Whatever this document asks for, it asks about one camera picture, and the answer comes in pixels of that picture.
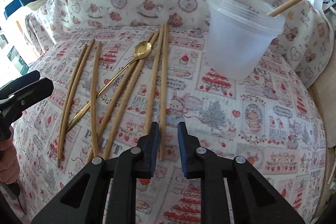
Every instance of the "red heart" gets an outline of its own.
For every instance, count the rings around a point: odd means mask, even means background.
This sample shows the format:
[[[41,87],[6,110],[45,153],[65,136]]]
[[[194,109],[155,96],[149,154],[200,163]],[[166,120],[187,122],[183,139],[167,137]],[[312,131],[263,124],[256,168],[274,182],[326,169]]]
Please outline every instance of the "red heart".
[[[240,112],[237,111],[237,110],[233,110],[232,115],[235,116],[236,118],[238,118],[240,116]]]

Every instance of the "spoon handle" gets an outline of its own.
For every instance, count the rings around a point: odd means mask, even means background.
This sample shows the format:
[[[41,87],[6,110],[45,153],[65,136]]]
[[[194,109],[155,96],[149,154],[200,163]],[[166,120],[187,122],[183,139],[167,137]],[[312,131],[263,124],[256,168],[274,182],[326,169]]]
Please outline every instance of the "spoon handle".
[[[123,73],[124,70],[126,70],[133,62],[138,60],[137,58],[134,58],[131,62],[129,62],[122,70],[120,70],[98,93],[96,98],[98,98],[108,87],[109,85],[118,78],[120,74]],[[84,116],[84,114],[88,111],[88,109],[91,106],[91,102],[88,102],[72,119],[72,121],[69,123],[67,132],[69,132],[76,124],[79,122],[79,120]]]

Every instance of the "printed tablecloth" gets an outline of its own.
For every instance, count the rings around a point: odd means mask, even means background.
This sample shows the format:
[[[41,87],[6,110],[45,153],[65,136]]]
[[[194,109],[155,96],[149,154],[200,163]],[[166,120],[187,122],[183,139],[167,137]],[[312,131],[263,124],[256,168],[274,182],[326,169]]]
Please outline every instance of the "printed tablecloth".
[[[51,48],[31,68],[53,80],[53,94],[24,112],[14,125],[21,166],[20,182],[32,218],[85,165],[91,147],[90,113],[66,135],[64,157],[56,166],[60,117],[72,70],[84,43],[102,42],[98,90],[133,56],[134,47],[155,26],[109,27],[78,31]],[[177,124],[217,155],[242,155],[278,190],[308,223],[319,201],[326,161],[321,117],[305,87],[283,57],[267,50],[250,76],[233,81],[206,61],[207,33],[171,27],[169,38],[166,160],[157,161],[154,178],[137,180],[137,223],[199,223],[200,213],[183,212],[185,198],[200,199],[200,181],[181,171]],[[72,104],[70,119],[88,100],[93,48]],[[110,157],[135,146],[143,135],[148,83],[154,52],[147,58],[118,128]],[[157,77],[153,120],[159,117],[161,68]],[[97,124],[119,77],[97,100]],[[113,116],[100,140],[103,154]]]
[[[287,0],[264,1],[278,7]],[[334,32],[324,14],[307,0],[284,15],[283,34],[270,41],[269,48],[281,54],[309,87],[329,61]],[[26,36],[42,54],[76,30],[158,25],[168,20],[173,27],[208,31],[209,19],[206,0],[49,0],[28,17]]]

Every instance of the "black tool handle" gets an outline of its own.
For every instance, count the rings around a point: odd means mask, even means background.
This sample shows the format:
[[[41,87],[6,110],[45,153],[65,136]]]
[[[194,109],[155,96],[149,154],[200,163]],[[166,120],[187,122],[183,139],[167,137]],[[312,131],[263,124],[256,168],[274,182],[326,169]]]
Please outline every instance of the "black tool handle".
[[[4,155],[4,151],[0,151],[0,160],[2,160],[2,157]],[[2,186],[6,189],[8,188],[11,192],[8,192],[8,194],[11,196],[12,199],[16,199],[19,197],[21,193],[20,185],[17,182],[13,182],[11,184],[5,184],[1,183]]]

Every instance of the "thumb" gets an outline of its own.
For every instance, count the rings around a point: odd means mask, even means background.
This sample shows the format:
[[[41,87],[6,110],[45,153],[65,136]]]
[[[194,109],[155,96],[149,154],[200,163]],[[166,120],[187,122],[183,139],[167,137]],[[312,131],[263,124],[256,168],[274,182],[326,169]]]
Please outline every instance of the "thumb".
[[[11,137],[4,141],[4,142],[0,142],[0,151],[5,151],[8,148],[10,148],[13,144],[13,134],[14,134],[14,129],[12,128],[12,126],[9,127],[9,130],[11,131],[12,135]]]

